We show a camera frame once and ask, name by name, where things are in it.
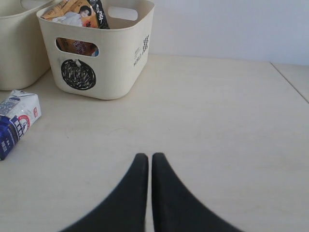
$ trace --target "black scribble drawing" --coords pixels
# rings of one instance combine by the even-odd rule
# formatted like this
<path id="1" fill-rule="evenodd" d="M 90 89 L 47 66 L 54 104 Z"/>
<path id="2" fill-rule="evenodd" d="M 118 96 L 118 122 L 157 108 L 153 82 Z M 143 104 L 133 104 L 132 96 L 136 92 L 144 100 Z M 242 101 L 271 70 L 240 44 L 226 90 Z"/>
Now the black scribble drawing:
<path id="1" fill-rule="evenodd" d="M 63 80 L 77 90 L 88 90 L 96 85 L 96 74 L 93 69 L 79 59 L 68 59 L 61 65 Z"/>

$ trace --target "blue and white carton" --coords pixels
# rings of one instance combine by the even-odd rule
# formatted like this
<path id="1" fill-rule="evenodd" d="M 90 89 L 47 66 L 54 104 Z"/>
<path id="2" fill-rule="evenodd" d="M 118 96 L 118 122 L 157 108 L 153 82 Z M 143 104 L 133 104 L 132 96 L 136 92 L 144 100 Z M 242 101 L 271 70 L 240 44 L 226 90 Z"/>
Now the blue and white carton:
<path id="1" fill-rule="evenodd" d="M 13 90 L 0 103 L 0 160 L 4 160 L 32 124 L 41 117 L 39 97 Z"/>

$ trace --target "cream plastic basket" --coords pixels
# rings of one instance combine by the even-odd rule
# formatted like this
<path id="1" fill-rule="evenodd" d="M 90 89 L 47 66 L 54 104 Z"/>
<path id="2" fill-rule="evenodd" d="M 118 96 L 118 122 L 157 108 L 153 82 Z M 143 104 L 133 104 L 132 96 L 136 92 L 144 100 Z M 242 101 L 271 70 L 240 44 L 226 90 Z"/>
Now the cream plastic basket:
<path id="1" fill-rule="evenodd" d="M 147 0 L 103 0 L 102 3 L 111 29 L 83 28 L 42 19 L 51 7 L 40 10 L 37 16 L 56 85 L 65 92 L 112 100 L 130 91 L 147 62 L 155 6 Z M 138 18 L 136 21 L 112 18 L 108 14 L 110 7 L 136 10 Z M 88 57 L 60 51 L 57 38 L 93 43 L 99 54 Z M 73 71 L 74 77 L 73 73 L 64 71 L 70 64 L 79 69 Z"/>
<path id="2" fill-rule="evenodd" d="M 27 10 L 20 0 L 0 0 L 0 90 L 28 87 L 49 69 L 36 12 L 56 2 Z"/>

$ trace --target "black rubber tip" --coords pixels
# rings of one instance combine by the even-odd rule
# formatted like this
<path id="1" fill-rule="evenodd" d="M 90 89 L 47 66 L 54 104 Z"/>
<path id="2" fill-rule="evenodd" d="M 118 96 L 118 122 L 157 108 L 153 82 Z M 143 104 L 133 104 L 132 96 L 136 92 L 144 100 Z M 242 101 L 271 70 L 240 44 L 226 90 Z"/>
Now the black rubber tip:
<path id="1" fill-rule="evenodd" d="M 148 158 L 137 154 L 126 175 L 92 212 L 62 232 L 144 232 Z"/>
<path id="2" fill-rule="evenodd" d="M 163 153 L 153 155 L 152 205 L 156 232 L 241 232 L 196 199 Z"/>

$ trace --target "packaged food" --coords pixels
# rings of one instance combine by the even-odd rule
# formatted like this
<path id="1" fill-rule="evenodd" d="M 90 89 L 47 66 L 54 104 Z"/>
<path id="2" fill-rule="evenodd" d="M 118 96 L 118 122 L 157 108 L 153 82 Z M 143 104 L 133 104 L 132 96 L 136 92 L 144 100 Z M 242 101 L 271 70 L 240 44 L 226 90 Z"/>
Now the packaged food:
<path id="1" fill-rule="evenodd" d="M 67 25 L 109 29 L 100 0 L 63 0 L 45 13 L 42 18 Z M 67 38 L 57 38 L 60 50 L 85 56 L 97 56 L 98 48 L 93 43 Z"/>
<path id="2" fill-rule="evenodd" d="M 41 117 L 39 97 L 13 90 L 0 103 L 0 160 L 4 160 L 32 124 Z"/>

